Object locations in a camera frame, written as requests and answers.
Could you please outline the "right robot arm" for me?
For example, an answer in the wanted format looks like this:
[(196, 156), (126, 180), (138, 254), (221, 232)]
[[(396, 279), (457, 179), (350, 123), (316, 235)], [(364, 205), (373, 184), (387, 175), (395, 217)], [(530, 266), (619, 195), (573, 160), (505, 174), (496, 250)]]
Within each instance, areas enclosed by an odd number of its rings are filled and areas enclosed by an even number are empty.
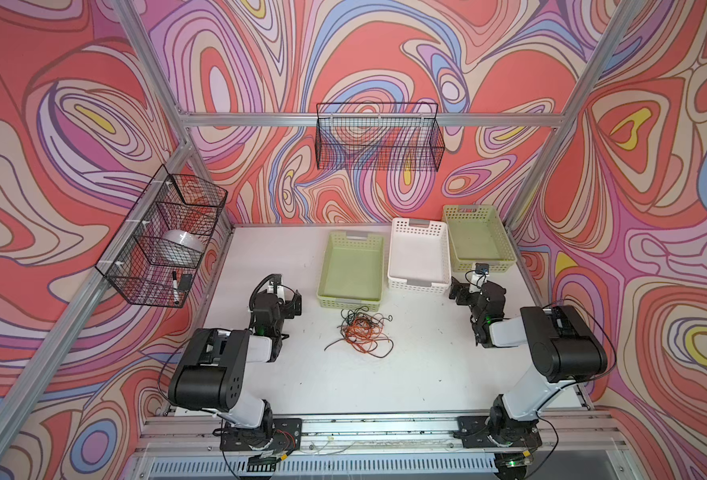
[(455, 438), (465, 448), (539, 447), (541, 410), (565, 389), (589, 382), (607, 371), (601, 342), (573, 306), (523, 307), (505, 317), (503, 286), (493, 282), (453, 280), (449, 299), (471, 312), (475, 344), (487, 349), (525, 346), (531, 367), (489, 414), (457, 420)]

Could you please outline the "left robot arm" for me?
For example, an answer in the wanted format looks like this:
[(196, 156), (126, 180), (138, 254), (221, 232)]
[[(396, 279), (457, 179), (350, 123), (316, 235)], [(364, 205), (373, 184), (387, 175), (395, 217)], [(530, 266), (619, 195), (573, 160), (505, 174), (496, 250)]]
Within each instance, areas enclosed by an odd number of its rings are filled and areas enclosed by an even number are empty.
[(278, 360), (287, 320), (302, 314), (303, 297), (285, 285), (283, 275), (266, 276), (248, 300), (245, 329), (201, 328), (195, 331), (168, 386), (171, 405), (209, 413), (237, 430), (274, 431), (271, 405), (245, 388), (250, 363)]

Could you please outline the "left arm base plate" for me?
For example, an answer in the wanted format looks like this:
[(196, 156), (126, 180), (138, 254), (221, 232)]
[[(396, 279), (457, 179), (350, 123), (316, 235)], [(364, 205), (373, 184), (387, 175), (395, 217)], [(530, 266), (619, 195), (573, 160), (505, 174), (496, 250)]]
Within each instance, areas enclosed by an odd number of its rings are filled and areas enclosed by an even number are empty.
[(292, 453), (301, 444), (303, 420), (299, 417), (275, 419), (256, 429), (235, 428), (226, 424), (213, 431), (223, 452), (255, 452), (257, 454)]

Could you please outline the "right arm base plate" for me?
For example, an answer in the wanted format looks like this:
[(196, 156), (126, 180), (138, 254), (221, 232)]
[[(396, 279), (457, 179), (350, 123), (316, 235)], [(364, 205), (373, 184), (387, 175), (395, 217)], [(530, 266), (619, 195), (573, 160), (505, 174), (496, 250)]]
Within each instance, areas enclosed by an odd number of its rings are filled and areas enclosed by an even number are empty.
[(459, 416), (457, 431), (463, 448), (519, 448), (534, 450), (543, 445), (535, 421), (491, 420), (489, 416)]

